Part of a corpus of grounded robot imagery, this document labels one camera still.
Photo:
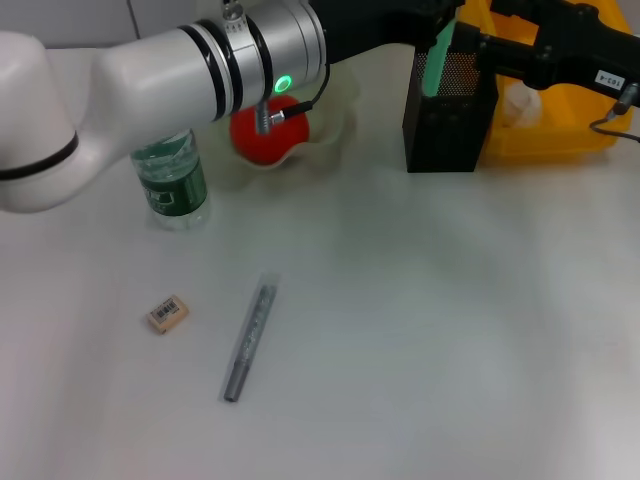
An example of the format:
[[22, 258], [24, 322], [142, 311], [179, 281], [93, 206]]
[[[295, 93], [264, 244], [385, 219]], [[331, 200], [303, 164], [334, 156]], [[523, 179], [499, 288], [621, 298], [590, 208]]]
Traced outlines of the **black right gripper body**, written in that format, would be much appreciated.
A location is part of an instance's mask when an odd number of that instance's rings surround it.
[[531, 8], [523, 18], [538, 26], [527, 86], [572, 84], [619, 94], [639, 81], [639, 39], [605, 25], [598, 9]]

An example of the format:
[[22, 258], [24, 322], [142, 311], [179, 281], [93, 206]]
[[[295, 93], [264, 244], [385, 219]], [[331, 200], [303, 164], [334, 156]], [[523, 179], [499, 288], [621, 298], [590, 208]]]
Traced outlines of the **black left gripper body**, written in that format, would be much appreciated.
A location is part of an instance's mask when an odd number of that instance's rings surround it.
[[416, 46], [426, 25], [425, 1], [311, 1], [324, 32], [328, 64], [387, 44]]

